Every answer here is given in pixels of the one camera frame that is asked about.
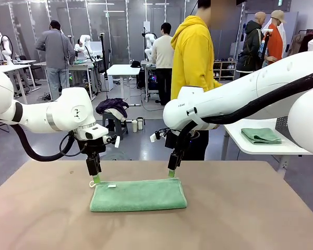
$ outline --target person in gray shirt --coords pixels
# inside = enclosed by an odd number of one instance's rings
[[[36,41],[36,49],[45,51],[46,73],[52,100],[61,94],[61,89],[69,87],[68,63],[73,64],[75,51],[69,39],[61,32],[58,21],[52,20],[50,30],[45,31]]]

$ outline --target brown table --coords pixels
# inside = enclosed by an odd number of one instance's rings
[[[103,161],[103,179],[165,178],[165,162]],[[312,250],[313,213],[266,162],[183,162],[188,207],[91,213],[84,161],[24,164],[0,187],[0,250]]]

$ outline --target black hair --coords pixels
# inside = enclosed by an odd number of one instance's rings
[[[169,35],[171,33],[172,26],[169,22],[164,22],[161,25],[161,29],[163,30],[163,33]]]
[[[211,7],[211,0],[198,0],[197,7],[207,9]]]
[[[61,30],[61,24],[56,20],[52,20],[50,22],[50,26],[52,27],[52,29]]]

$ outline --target folded green towel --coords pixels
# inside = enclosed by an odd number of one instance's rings
[[[165,180],[101,182],[95,188],[92,212],[151,211],[186,208],[178,178]]]
[[[241,129],[241,133],[253,144],[282,143],[282,140],[269,128]]]

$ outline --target man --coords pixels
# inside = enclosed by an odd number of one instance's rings
[[[36,49],[45,51],[46,73],[52,100],[59,98],[61,88],[69,87],[68,61],[73,64],[75,52],[69,39],[62,34],[61,25],[52,20],[50,30],[42,33],[36,41]]]
[[[244,77],[261,68],[261,58],[258,53],[263,39],[261,29],[266,21],[266,16],[264,12],[257,12],[254,21],[251,20],[246,25],[244,49],[236,67],[237,72],[240,72],[240,77]]]
[[[178,27],[172,39],[175,50],[172,99],[178,97],[183,86],[198,86],[205,92],[221,86],[213,79],[214,51],[209,27],[220,29],[220,25],[228,18],[227,15],[236,12],[236,4],[242,2],[244,1],[198,0],[196,15],[187,17]],[[191,141],[183,160],[204,160],[208,143],[209,131],[199,131],[199,137]]]
[[[172,37],[170,36],[172,26],[165,22],[161,25],[161,37],[156,39],[152,46],[152,61],[156,64],[156,80],[158,82],[158,90],[160,103],[166,105],[171,100],[171,83],[174,50],[171,46]]]
[[[265,57],[269,64],[281,60],[283,56],[283,39],[277,28],[282,23],[286,23],[283,11],[275,10],[271,13],[271,24],[269,25],[269,29],[273,31],[270,33],[271,36],[268,41],[268,56]]]

